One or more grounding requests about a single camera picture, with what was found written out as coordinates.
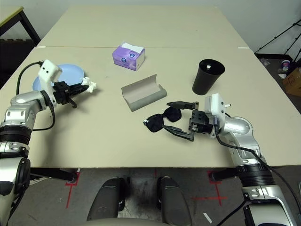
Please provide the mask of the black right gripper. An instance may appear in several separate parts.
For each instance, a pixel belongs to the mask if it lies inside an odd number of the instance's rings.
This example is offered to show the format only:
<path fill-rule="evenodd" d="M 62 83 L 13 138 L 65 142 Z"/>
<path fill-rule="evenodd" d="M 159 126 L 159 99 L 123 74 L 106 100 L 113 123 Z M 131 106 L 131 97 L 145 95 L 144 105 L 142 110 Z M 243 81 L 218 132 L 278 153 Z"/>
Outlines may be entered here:
<path fill-rule="evenodd" d="M 166 131 L 177 137 L 181 137 L 189 141 L 194 141 L 195 133 L 202 133 L 207 135 L 211 134 L 213 125 L 209 124 L 209 118 L 206 116 L 205 112 L 198 110 L 199 102 L 190 103 L 184 101 L 173 101 L 167 103 L 166 105 L 180 110 L 192 110 L 188 128 L 190 133 L 184 132 L 182 129 L 173 126 L 163 126 Z"/>

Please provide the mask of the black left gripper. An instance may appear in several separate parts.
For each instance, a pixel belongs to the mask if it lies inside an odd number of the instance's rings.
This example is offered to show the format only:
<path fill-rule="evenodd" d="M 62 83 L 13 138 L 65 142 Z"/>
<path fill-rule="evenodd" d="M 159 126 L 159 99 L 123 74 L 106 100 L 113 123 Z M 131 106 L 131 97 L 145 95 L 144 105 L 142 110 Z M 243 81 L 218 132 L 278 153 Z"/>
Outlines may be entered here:
<path fill-rule="evenodd" d="M 66 82 L 55 82 L 54 97 L 58 104 L 65 105 L 71 104 L 73 108 L 77 108 L 77 104 L 72 100 L 71 96 L 79 95 L 89 88 L 88 85 L 74 84 L 68 85 Z"/>

